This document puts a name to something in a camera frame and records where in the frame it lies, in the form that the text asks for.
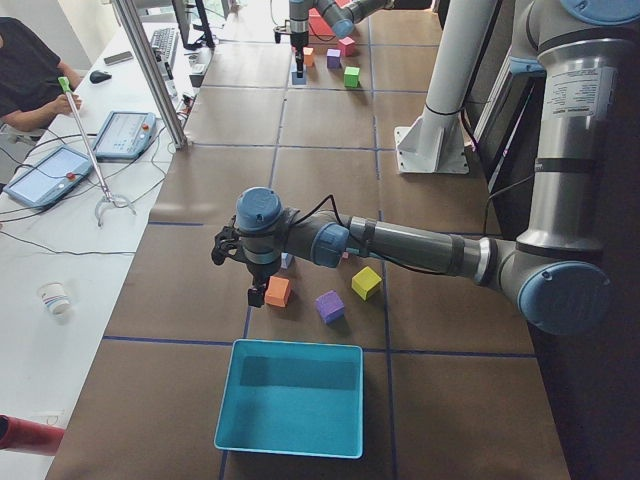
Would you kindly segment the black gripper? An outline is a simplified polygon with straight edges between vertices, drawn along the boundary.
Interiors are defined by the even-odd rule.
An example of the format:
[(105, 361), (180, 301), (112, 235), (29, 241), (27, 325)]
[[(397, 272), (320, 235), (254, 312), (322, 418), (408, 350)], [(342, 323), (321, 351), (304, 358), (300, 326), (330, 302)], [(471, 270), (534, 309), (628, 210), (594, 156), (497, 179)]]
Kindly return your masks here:
[(236, 226), (233, 215), (228, 224), (214, 237), (211, 259), (222, 265), (231, 259), (246, 265), (252, 275), (252, 287), (247, 291), (248, 304), (262, 307), (269, 279), (278, 270), (278, 253), (273, 246), (271, 232), (251, 233)]

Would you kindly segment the second arm gripper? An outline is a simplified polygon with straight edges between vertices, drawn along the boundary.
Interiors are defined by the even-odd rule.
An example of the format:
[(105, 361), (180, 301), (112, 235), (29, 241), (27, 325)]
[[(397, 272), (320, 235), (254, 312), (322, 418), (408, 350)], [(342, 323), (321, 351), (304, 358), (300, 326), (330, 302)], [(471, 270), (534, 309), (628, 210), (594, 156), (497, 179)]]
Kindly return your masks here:
[(281, 42), (283, 35), (290, 37), (291, 46), (294, 49), (296, 71), (304, 72), (303, 48), (309, 43), (309, 24), (307, 22), (285, 22), (273, 28), (276, 43)]

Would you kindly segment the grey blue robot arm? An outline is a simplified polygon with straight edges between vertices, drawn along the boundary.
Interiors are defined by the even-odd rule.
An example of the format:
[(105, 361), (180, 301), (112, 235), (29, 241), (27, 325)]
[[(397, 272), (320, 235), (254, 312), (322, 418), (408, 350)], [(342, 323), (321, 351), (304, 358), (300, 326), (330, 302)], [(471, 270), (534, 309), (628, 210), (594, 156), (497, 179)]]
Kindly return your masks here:
[(635, 1), (520, 1), (513, 72), (545, 77), (529, 223), (513, 241), (441, 234), (316, 207), (281, 204), (264, 187), (243, 192), (215, 237), (215, 264), (245, 264), (252, 306), (263, 304), (283, 253), (335, 267), (344, 253), (432, 275), (463, 276), (503, 293), (539, 329), (579, 333), (600, 323), (613, 297), (593, 236), (596, 172), (621, 63), (639, 43)]

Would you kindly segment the second grey robot arm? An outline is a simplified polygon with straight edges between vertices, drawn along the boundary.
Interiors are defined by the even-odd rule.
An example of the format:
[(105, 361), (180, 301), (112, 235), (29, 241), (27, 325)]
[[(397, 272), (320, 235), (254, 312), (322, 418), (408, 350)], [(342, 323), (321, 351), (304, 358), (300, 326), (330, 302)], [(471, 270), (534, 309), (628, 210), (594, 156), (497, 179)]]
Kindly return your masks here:
[(295, 78), (302, 79), (305, 69), (304, 49), (309, 45), (309, 36), (318, 37), (320, 33), (310, 20), (310, 13), (315, 11), (331, 30), (334, 37), (343, 39), (349, 36), (357, 23), (378, 10), (391, 10), (395, 7), (392, 0), (351, 1), (341, 6), (336, 1), (325, 0), (291, 0), (288, 2), (289, 16), (282, 25), (274, 27), (277, 43), (282, 35), (288, 35), (294, 50)]

